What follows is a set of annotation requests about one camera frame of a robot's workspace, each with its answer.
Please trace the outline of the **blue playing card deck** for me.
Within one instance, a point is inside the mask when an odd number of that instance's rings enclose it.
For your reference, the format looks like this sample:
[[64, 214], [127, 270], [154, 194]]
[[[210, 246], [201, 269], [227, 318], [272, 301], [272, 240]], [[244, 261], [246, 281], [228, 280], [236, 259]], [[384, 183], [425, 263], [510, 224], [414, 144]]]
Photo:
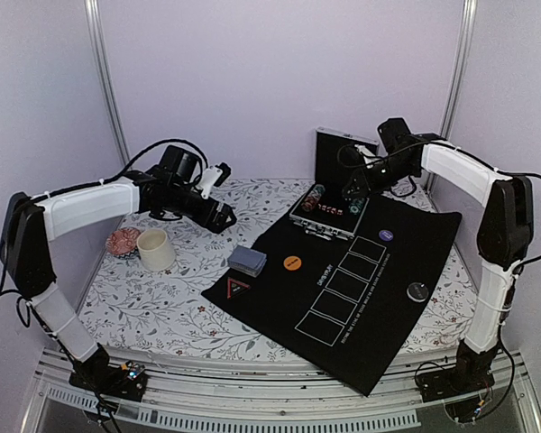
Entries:
[[229, 258], [228, 266], [252, 277], [257, 277], [267, 262], [267, 254], [237, 245]]

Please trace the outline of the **purple small blind button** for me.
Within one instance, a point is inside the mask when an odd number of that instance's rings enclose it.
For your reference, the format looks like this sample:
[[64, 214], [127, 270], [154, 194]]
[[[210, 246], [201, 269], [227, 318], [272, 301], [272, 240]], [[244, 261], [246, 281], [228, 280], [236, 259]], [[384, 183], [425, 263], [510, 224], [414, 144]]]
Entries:
[[390, 230], [383, 229], [379, 232], [379, 238], [384, 242], [390, 242], [393, 240], [394, 234]]

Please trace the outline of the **orange big blind button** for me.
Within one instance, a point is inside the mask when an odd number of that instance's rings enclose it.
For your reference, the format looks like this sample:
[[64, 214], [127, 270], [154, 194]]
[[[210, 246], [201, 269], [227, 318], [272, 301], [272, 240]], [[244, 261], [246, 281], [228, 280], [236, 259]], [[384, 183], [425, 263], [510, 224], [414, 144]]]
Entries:
[[296, 255], [291, 255], [284, 259], [283, 266], [287, 271], [297, 271], [302, 266], [302, 260]]

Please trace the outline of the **black white dealer button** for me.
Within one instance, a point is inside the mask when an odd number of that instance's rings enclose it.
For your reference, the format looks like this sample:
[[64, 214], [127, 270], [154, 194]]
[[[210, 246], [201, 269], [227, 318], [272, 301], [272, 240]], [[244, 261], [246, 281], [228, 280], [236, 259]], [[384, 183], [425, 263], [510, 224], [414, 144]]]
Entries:
[[422, 303], [429, 297], [429, 288], [422, 282], [412, 282], [407, 287], [407, 295], [412, 301]]

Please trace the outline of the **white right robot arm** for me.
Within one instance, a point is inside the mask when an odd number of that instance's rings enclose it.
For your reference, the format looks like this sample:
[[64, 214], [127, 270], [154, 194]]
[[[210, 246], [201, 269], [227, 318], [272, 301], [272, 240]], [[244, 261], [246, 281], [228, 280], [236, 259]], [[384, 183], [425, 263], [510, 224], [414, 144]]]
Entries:
[[426, 171], [455, 185], [483, 209], [476, 235], [481, 257], [477, 306], [447, 380], [454, 392], [467, 393], [490, 370], [501, 348], [501, 327], [534, 235], [531, 182], [524, 175], [503, 173], [440, 135], [413, 134], [401, 117], [380, 124], [378, 134], [384, 156], [354, 144], [337, 152], [338, 163], [352, 172], [343, 187], [344, 197], [368, 197]]

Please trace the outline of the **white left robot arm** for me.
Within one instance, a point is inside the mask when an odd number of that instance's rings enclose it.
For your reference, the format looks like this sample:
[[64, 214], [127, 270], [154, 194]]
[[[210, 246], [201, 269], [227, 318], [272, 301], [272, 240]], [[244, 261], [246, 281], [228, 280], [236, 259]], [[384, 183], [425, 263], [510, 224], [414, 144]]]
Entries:
[[233, 209], [215, 198], [213, 189], [231, 175], [224, 162], [209, 163], [195, 144], [166, 139], [143, 149], [163, 147], [160, 161], [136, 170], [136, 154], [115, 175], [29, 195], [14, 193], [8, 200], [0, 237], [1, 279], [10, 280], [12, 293], [44, 325], [50, 337], [81, 365], [82, 378], [98, 392], [116, 382], [105, 349], [78, 318], [78, 298], [70, 294], [65, 277], [80, 281], [78, 267], [94, 264], [102, 241], [88, 247], [80, 235], [101, 235], [113, 221], [146, 214], [155, 220], [187, 218], [215, 234], [232, 226]]

